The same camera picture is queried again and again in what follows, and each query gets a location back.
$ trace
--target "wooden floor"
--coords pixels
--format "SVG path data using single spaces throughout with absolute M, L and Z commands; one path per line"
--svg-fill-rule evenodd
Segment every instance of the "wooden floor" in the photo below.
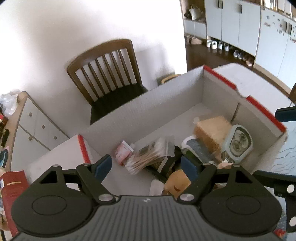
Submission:
M 246 68 L 249 68 L 256 74 L 267 80 L 288 97 L 289 94 L 280 86 L 278 86 L 272 79 L 270 79 L 257 69 L 247 66 L 244 61 L 235 58 L 233 56 L 233 53 L 234 50 L 229 50 L 229 52 L 226 52 L 220 49 L 213 50 L 212 48 L 207 48 L 205 43 L 201 45 L 186 45 L 187 71 L 201 65 L 207 65 L 213 69 L 225 64 L 238 63 L 245 66 Z

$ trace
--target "chair backrest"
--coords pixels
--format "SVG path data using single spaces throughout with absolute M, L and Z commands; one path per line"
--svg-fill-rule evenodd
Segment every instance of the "chair backrest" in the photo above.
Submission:
M 289 95 L 289 99 L 293 102 L 296 103 L 296 84 L 294 84 L 293 89 L 291 90 L 291 93 Z
M 122 54 L 122 51 L 124 51 L 124 49 L 126 49 L 127 51 L 135 80 L 138 84 L 142 85 L 133 44 L 132 41 L 129 39 L 115 39 L 99 44 L 98 46 L 95 46 L 79 55 L 68 66 L 67 73 L 90 104 L 94 103 L 94 99 L 87 91 L 86 86 L 84 86 L 83 82 L 89 85 L 90 88 L 88 89 L 91 90 L 97 98 L 99 98 L 100 96 L 93 82 L 97 84 L 97 87 L 101 91 L 100 94 L 103 95 L 112 91 L 112 88 L 110 86 L 111 83 L 113 83 L 116 89 L 121 87 L 118 85 L 116 79 L 120 80 L 122 86 L 132 84 L 132 76 L 129 74 L 127 64 L 125 63 Z M 118 65 L 113 52 L 115 52 L 115 54 L 117 55 L 117 60 L 121 63 L 120 65 Z M 77 71 L 80 70 L 82 71 L 86 82 L 81 79 L 82 75 L 80 78 L 78 77 Z

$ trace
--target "white cardboard box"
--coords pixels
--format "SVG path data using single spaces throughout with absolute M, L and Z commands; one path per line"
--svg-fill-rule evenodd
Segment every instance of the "white cardboard box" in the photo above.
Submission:
M 28 182 L 32 184 L 54 164 L 59 164 L 63 169 L 75 169 L 82 163 L 93 164 L 100 158 L 101 156 L 89 146 L 81 135 L 75 135 L 32 162 L 25 169 L 25 174 Z
M 102 156 L 111 154 L 122 140 L 141 148 L 160 136 L 174 135 L 175 144 L 181 146 L 182 140 L 193 133 L 195 117 L 212 113 L 230 121 L 238 103 L 233 124 L 244 126 L 254 140 L 254 150 L 241 165 L 252 172 L 256 166 L 274 159 L 287 136 L 286 127 L 252 96 L 242 97 L 234 83 L 207 66 L 193 69 L 135 98 L 81 134 Z M 103 184 L 109 189 L 113 182 L 119 194 L 143 195 L 149 191 L 151 180 L 146 170 L 132 176 L 113 162 Z M 135 190 L 144 191 L 138 194 Z

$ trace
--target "cabinet door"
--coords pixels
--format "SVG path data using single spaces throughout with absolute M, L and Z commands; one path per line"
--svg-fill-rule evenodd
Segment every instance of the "cabinet door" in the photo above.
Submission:
M 34 135 L 37 111 L 38 108 L 27 98 L 19 123 L 31 135 Z
M 11 171 L 18 172 L 26 169 L 30 163 L 47 152 L 44 146 L 18 126 L 12 151 Z
M 239 16 L 238 47 L 255 56 L 259 38 L 261 8 L 259 5 L 245 1 L 239 3 L 242 6 L 242 13 Z
M 50 149 L 49 133 L 52 131 L 51 122 L 38 110 L 34 137 Z
M 237 47 L 240 5 L 238 0 L 222 0 L 222 41 Z
M 205 30 L 205 23 L 200 23 L 200 22 L 194 21 L 194 32 L 195 32 L 195 36 L 203 38 L 203 39 L 207 39 L 207 34 L 206 34 L 206 30 Z
M 260 37 L 255 63 L 265 68 L 275 77 L 283 61 L 288 34 L 286 31 L 290 19 L 269 9 L 261 11 Z
M 184 32 L 187 34 L 195 35 L 194 21 L 184 19 Z
M 293 88 L 296 83 L 295 57 L 296 57 L 296 23 L 290 21 L 290 26 L 287 30 L 288 42 L 284 54 L 278 78 L 283 81 L 288 87 Z
M 221 1 L 205 0 L 205 14 L 207 23 L 207 35 L 221 39 L 222 17 L 221 17 Z
M 66 137 L 58 128 L 55 127 L 51 122 L 48 125 L 49 134 L 49 143 L 48 143 L 48 148 L 50 150 L 54 149 L 58 145 L 62 144 L 66 140 L 68 140 L 68 137 Z

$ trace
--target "wooden chair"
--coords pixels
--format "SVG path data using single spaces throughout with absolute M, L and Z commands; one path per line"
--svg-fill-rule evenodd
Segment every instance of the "wooden chair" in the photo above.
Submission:
M 131 76 L 128 72 L 128 67 L 122 54 L 123 49 L 127 50 L 136 83 L 132 83 Z M 118 54 L 118 62 L 121 62 L 120 67 L 116 62 L 113 52 L 117 52 L 116 54 Z M 106 57 L 108 57 L 108 55 L 110 57 L 110 63 L 113 64 L 113 69 L 115 69 L 114 73 L 112 72 L 112 68 L 107 61 Z M 103 67 L 99 63 L 100 58 L 102 60 L 101 62 L 104 63 Z M 96 68 L 98 69 L 97 72 L 94 70 L 94 65 L 96 65 Z M 91 97 L 90 93 L 87 91 L 86 87 L 77 76 L 76 72 L 78 70 L 82 71 L 86 80 L 84 81 L 85 84 L 89 85 L 88 89 L 93 92 L 92 95 L 95 95 L 97 100 L 94 100 Z M 92 74 L 93 82 L 97 84 L 97 87 L 94 86 L 94 83 L 91 81 L 86 70 Z M 129 39 L 111 40 L 87 50 L 70 63 L 67 68 L 67 73 L 80 92 L 83 94 L 84 98 L 91 105 L 91 124 L 147 91 L 147 89 L 142 85 L 135 52 L 133 50 L 133 44 Z
M 293 102 L 296 103 L 296 84 L 294 84 L 293 89 L 291 90 L 291 93 L 289 95 L 289 99 Z

